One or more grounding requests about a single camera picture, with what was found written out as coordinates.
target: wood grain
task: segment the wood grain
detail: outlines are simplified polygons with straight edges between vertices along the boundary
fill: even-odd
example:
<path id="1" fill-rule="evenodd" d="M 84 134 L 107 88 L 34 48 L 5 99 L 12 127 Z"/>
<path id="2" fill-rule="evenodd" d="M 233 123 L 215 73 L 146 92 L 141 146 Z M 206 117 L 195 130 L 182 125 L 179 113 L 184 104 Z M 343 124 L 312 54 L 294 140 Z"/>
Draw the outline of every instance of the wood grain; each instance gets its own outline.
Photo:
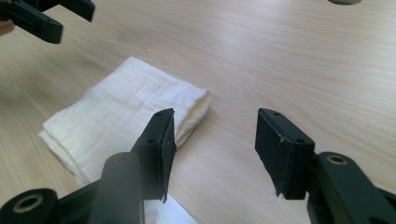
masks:
<path id="1" fill-rule="evenodd" d="M 0 37 L 0 204 L 32 188 L 77 189 L 37 137 L 128 56 L 209 89 L 176 156 L 170 193 L 201 223 L 309 223 L 275 196 L 254 150 L 257 111 L 285 114 L 396 193 L 396 4 L 362 0 L 96 0 L 92 23 L 55 7 L 61 45 Z"/>

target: table surface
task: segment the table surface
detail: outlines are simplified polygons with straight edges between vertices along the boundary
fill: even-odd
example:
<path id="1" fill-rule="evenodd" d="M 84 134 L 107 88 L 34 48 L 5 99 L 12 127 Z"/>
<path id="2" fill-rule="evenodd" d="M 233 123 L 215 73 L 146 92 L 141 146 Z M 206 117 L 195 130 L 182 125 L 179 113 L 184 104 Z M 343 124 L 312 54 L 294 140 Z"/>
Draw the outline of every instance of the table surface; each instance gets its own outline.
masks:
<path id="1" fill-rule="evenodd" d="M 0 204 L 77 184 L 37 136 L 54 113 L 135 56 L 211 91 L 176 154 L 170 194 L 200 223 L 309 223 L 276 197 L 254 150 L 260 107 L 396 192 L 396 2 L 95 0 L 89 23 L 57 6 L 61 45 L 20 28 L 0 37 Z"/>

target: black plastic bracket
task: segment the black plastic bracket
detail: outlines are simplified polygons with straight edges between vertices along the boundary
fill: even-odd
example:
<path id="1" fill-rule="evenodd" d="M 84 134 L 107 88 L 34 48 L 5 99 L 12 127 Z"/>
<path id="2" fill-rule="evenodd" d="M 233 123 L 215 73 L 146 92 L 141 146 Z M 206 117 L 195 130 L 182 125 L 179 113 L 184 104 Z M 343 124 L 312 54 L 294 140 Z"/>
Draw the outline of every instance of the black plastic bracket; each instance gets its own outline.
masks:
<path id="1" fill-rule="evenodd" d="M 12 20 L 15 25 L 52 44 L 61 43 L 63 26 L 43 11 L 62 5 L 87 21 L 95 9 L 89 0 L 0 0 L 0 20 Z"/>
<path id="2" fill-rule="evenodd" d="M 26 191 L 0 210 L 1 224 L 145 223 L 144 200 L 163 200 L 176 153 L 174 110 L 153 115 L 131 152 L 107 159 L 100 180 L 58 200 L 52 189 Z"/>
<path id="3" fill-rule="evenodd" d="M 376 188 L 347 156 L 314 153 L 315 143 L 282 114 L 260 109 L 256 151 L 287 200 L 309 193 L 312 223 L 396 223 L 396 196 Z"/>

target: folded white cloth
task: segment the folded white cloth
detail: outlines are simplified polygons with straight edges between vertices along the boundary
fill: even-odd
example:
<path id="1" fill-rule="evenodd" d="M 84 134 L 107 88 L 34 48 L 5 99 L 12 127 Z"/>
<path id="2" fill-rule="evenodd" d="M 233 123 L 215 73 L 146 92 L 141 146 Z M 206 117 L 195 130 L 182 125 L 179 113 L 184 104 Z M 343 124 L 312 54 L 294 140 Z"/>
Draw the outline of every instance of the folded white cloth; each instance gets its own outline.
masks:
<path id="1" fill-rule="evenodd" d="M 174 108 L 180 147 L 209 105 L 208 91 L 131 57 L 80 101 L 47 120 L 39 136 L 83 186 L 100 178 L 108 157 L 131 150 L 157 111 Z M 169 195 L 164 206 L 158 201 L 147 207 L 157 217 L 148 216 L 150 223 L 194 222 Z"/>

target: screw hole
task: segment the screw hole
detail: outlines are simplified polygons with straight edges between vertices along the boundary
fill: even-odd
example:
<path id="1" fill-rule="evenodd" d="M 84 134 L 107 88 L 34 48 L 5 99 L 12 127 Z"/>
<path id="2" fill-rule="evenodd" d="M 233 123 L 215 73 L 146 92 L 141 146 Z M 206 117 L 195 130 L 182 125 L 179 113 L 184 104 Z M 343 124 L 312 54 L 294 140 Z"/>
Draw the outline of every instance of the screw hole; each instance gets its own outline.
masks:
<path id="1" fill-rule="evenodd" d="M 329 0 L 329 2 L 339 6 L 351 6 L 358 4 L 361 0 Z"/>
<path id="2" fill-rule="evenodd" d="M 43 202 L 43 195 L 36 193 L 20 199 L 12 209 L 14 213 L 25 213 L 38 207 Z"/>
<path id="3" fill-rule="evenodd" d="M 327 160 L 336 165 L 347 165 L 347 160 L 336 155 L 331 155 L 327 157 Z"/>

